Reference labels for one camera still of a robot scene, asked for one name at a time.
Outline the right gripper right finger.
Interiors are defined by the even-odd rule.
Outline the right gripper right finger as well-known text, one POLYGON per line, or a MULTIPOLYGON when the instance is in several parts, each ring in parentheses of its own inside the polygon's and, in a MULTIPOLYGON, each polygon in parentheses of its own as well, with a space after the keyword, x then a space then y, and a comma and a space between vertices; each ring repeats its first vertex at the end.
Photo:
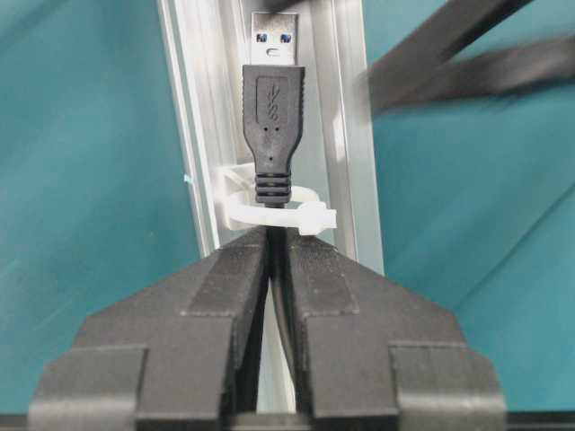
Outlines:
POLYGON ((289 231, 297 406, 317 430, 502 430, 491 361, 436 303, 289 231))

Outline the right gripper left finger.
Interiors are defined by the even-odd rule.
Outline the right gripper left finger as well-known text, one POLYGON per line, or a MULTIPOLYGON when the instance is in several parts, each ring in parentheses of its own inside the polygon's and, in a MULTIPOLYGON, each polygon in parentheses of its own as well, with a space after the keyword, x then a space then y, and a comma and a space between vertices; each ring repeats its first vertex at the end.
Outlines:
POLYGON ((255 411, 268 242, 255 228, 89 316, 49 363, 32 430, 218 430, 255 411))

